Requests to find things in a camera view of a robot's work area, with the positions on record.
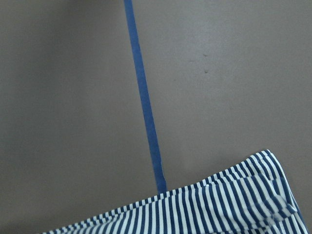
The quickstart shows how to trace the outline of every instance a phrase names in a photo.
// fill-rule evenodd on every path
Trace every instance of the gray table surface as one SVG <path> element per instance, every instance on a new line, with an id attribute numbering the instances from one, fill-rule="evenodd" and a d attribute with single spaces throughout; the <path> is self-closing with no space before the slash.
<path id="1" fill-rule="evenodd" d="M 168 189 L 263 149 L 312 230 L 312 3 L 134 0 Z M 0 233 L 156 194 L 123 1 L 0 1 Z"/>

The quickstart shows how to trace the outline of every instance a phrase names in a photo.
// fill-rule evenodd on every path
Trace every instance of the folded fabric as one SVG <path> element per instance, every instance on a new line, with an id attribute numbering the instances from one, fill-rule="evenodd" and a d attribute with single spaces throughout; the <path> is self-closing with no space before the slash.
<path id="1" fill-rule="evenodd" d="M 269 151 L 198 183 L 43 234 L 308 234 Z"/>

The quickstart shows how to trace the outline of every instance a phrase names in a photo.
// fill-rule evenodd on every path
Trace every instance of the blue tape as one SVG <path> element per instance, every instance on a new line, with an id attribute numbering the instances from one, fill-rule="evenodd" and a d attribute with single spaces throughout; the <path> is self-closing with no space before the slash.
<path id="1" fill-rule="evenodd" d="M 156 185 L 157 185 L 158 193 L 161 194 L 167 191 L 167 185 L 166 185 L 166 180 L 163 175 L 162 166 L 161 166 L 160 151 L 159 151 L 154 118 L 153 118 L 153 113 L 152 113 L 152 108 L 151 108 L 151 103 L 150 103 L 150 97 L 148 94 L 148 88 L 147 88 L 147 83 L 146 83 L 146 78 L 145 78 L 142 54 L 141 54 L 140 44 L 138 41 L 137 27 L 136 27 L 134 12 L 133 12 L 132 0 L 124 0 L 124 4 L 125 4 L 125 10 L 126 10 L 126 17 L 127 17 L 133 59 L 134 59 L 135 68 L 136 68 L 137 84 L 138 84 L 138 89 L 139 89 L 140 98 L 141 98 L 141 104 L 142 104 L 144 121 L 145 121 L 145 128 L 146 128 L 148 143 L 150 146 L 150 153 L 151 153 L 151 158 L 152 158 L 152 163 L 153 163 Z"/>

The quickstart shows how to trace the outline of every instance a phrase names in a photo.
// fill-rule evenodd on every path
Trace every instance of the garment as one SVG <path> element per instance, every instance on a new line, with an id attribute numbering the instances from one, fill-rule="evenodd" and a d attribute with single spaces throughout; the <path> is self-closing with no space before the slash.
<path id="1" fill-rule="evenodd" d="M 280 163 L 270 150 L 264 150 L 198 183 L 47 233 L 307 234 L 308 231 Z"/>

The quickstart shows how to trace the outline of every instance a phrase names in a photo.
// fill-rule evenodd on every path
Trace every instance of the striped cloth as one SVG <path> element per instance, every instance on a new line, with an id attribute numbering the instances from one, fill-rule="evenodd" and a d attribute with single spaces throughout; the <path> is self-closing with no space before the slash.
<path id="1" fill-rule="evenodd" d="M 198 183 L 44 234 L 308 234 L 269 151 Z"/>

